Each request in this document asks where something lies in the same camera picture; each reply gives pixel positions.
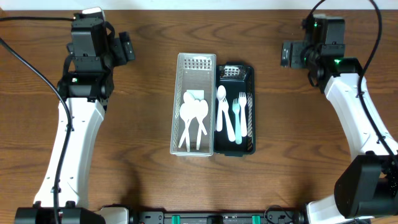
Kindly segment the white plastic spoon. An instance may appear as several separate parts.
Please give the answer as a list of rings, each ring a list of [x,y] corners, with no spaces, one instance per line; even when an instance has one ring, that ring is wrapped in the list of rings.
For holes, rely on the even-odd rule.
[[[203,124],[204,118],[208,114],[208,103],[206,100],[201,100],[198,104],[198,109],[197,109],[197,120],[198,120],[198,133],[197,133],[197,148],[196,150],[200,149],[200,144],[201,144],[201,135],[207,135],[207,130]]]
[[[196,116],[195,109],[197,108],[199,102],[200,102],[199,100],[195,100],[194,102],[188,103],[188,105],[190,106],[190,110],[191,110],[191,114],[192,114],[191,118],[192,119]]]
[[[217,118],[216,118],[216,131],[221,132],[223,129],[223,119],[222,119],[222,107],[221,102],[226,97],[226,89],[223,85],[220,85],[217,89],[216,97],[218,100],[218,111],[217,111]]]

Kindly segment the white plastic utensil handle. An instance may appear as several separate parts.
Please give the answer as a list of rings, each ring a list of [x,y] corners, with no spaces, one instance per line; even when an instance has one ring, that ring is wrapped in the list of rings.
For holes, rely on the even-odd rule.
[[[195,97],[191,93],[186,91],[183,94],[183,100],[184,100],[184,103],[191,103],[191,102],[195,101]],[[206,131],[205,127],[204,127],[202,119],[198,122],[198,124],[199,124],[199,127],[201,128],[201,130],[203,131],[203,134],[207,135],[207,131]]]
[[[188,152],[190,151],[189,125],[192,120],[191,115],[192,114],[191,114],[190,106],[188,105],[188,103],[183,103],[180,107],[180,117],[183,120],[183,122],[185,123],[185,128],[183,130],[183,134],[180,138],[180,142],[179,142],[178,146],[181,147],[183,142],[185,141],[186,148],[187,148]]]

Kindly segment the white plastic fork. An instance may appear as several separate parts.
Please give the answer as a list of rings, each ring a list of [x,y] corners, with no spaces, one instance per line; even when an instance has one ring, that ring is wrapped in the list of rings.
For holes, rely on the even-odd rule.
[[[235,134],[234,134],[234,130],[233,130],[233,126],[231,124],[231,120],[229,117],[229,104],[226,98],[224,98],[221,101],[221,109],[224,113],[225,116],[225,120],[226,120],[226,130],[227,130],[227,135],[228,135],[228,140],[230,142],[233,142],[236,140],[235,138]]]
[[[241,108],[241,135],[242,137],[246,137],[248,134],[247,131],[247,122],[246,122],[246,104],[247,104],[247,98],[245,92],[240,92],[239,93],[239,105]]]

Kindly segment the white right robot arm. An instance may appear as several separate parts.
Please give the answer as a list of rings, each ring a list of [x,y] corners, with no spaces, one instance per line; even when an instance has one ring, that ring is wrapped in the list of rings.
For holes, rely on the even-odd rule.
[[[340,45],[285,41],[281,65],[306,68],[336,111],[347,138],[351,164],[334,192],[307,204],[300,222],[349,223],[397,215],[397,141],[389,134],[362,77],[358,59],[344,58]]]

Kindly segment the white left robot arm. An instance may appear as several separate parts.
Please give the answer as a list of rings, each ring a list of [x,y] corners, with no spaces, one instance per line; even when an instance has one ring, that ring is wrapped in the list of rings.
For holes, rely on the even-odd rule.
[[[96,136],[113,92],[113,70],[134,60],[127,32],[74,31],[57,92],[58,129],[45,179],[15,223],[134,223],[125,205],[88,209],[88,178]]]

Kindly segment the pale green plastic fork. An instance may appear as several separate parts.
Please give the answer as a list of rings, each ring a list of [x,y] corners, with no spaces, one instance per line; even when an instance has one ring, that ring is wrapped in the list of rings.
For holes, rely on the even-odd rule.
[[[233,113],[235,116],[235,129],[234,129],[234,133],[235,133],[235,142],[236,144],[241,144],[242,143],[242,135],[241,135],[241,125],[240,125],[240,120],[239,120],[239,112],[240,112],[240,105],[239,105],[239,101],[238,99],[234,99],[233,100]]]

